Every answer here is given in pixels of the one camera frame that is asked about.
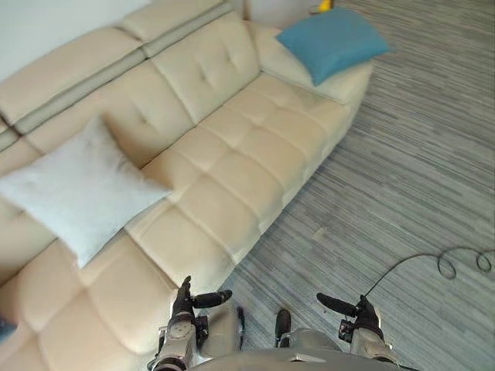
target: black cable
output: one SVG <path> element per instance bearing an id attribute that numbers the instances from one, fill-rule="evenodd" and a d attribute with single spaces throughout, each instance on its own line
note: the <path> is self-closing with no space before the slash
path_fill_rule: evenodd
<path id="1" fill-rule="evenodd" d="M 464 247 L 464 246 L 458 246 L 458 247 L 452 247 L 450 249 L 447 249 L 440 254 L 430 254 L 430 253 L 421 253 L 421 254 L 415 254 L 411 255 L 410 257 L 406 257 L 405 259 L 402 259 L 398 261 L 393 267 L 391 267 L 388 271 L 386 271 L 379 279 L 374 283 L 373 286 L 371 286 L 371 289 L 368 290 L 368 292 L 364 295 L 365 297 L 368 296 L 375 288 L 380 284 L 380 282 L 388 276 L 389 273 L 391 273 L 395 268 L 399 267 L 406 261 L 415 259 L 417 257 L 434 257 L 436 258 L 436 266 L 437 269 L 439 270 L 439 273 L 442 275 L 442 277 L 446 278 L 447 280 L 454 280 L 457 277 L 457 271 L 456 268 L 454 267 L 454 264 L 446 258 L 446 254 L 450 253 L 455 250 L 468 250 L 468 251 L 473 251 L 477 253 L 476 255 L 476 265 L 480 271 L 483 273 L 490 273 L 492 271 L 492 264 L 490 260 L 486 257 L 487 254 L 495 253 L 495 249 L 492 250 L 485 250 L 485 251 L 479 251 L 476 249 L 473 249 L 472 247 Z M 446 274 L 444 272 L 445 268 L 442 269 L 442 263 L 448 264 L 451 270 L 451 274 Z"/>

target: sofa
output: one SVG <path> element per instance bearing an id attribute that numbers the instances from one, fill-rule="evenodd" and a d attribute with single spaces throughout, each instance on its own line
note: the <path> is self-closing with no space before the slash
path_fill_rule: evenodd
<path id="1" fill-rule="evenodd" d="M 314 87 L 278 32 L 222 0 L 158 0 L 0 83 L 0 176 L 102 115 L 173 190 L 82 269 L 0 197 L 1 371 L 142 369 L 184 277 L 217 289 L 344 137 L 372 63 Z"/>

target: floor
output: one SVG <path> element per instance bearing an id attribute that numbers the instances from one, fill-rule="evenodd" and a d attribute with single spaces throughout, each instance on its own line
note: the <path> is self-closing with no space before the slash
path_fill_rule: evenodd
<path id="1" fill-rule="evenodd" d="M 341 317 L 317 292 L 357 302 L 402 257 L 495 246 L 493 0 L 339 4 L 395 51 L 377 59 L 349 134 L 224 285 L 246 310 L 247 348 L 273 345 L 281 306 L 337 339 Z M 419 258 L 370 295 L 403 364 L 495 369 L 495 273 L 474 260 L 452 254 L 447 281 Z"/>

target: sofa backrest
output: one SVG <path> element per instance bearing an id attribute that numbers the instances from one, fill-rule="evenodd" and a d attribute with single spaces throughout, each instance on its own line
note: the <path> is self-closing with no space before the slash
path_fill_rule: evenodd
<path id="1" fill-rule="evenodd" d="M 157 0 L 0 84 L 0 176 L 98 114 L 142 168 L 259 71 L 248 31 L 225 1 Z M 0 236 L 0 284 L 56 239 L 1 196 Z"/>

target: white wall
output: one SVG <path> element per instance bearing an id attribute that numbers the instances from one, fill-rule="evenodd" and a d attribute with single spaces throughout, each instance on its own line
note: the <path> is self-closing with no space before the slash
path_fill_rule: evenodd
<path id="1" fill-rule="evenodd" d="M 50 50 L 151 0 L 0 0 L 0 82 Z"/>
<path id="2" fill-rule="evenodd" d="M 310 5 L 319 0 L 231 0 L 236 9 L 246 2 L 251 20 L 279 28 L 287 27 L 308 16 Z"/>

